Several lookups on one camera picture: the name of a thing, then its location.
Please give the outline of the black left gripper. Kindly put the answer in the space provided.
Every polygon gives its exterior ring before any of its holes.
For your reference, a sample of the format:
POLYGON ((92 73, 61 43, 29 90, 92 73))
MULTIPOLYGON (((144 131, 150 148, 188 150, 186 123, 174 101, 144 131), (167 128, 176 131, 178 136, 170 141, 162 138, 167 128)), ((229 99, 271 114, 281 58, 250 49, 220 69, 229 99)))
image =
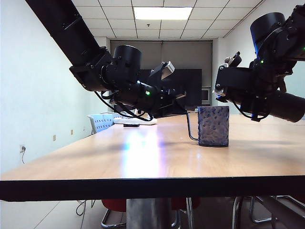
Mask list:
POLYGON ((153 111, 158 112, 158 116, 178 115, 176 99, 186 97, 186 91, 176 92, 175 89, 162 89, 154 97, 153 111))

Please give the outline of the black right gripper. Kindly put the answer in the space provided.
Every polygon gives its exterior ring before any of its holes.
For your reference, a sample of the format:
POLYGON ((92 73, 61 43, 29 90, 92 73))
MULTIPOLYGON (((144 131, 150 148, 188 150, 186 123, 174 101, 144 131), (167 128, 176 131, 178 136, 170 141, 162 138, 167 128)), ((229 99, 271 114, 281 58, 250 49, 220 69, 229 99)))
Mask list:
POLYGON ((250 63, 254 78, 252 90, 241 103, 241 110, 251 114, 251 120, 260 122, 262 117, 286 117, 285 104, 292 95, 286 92, 284 78, 293 73, 293 62, 267 64, 263 60, 250 63))

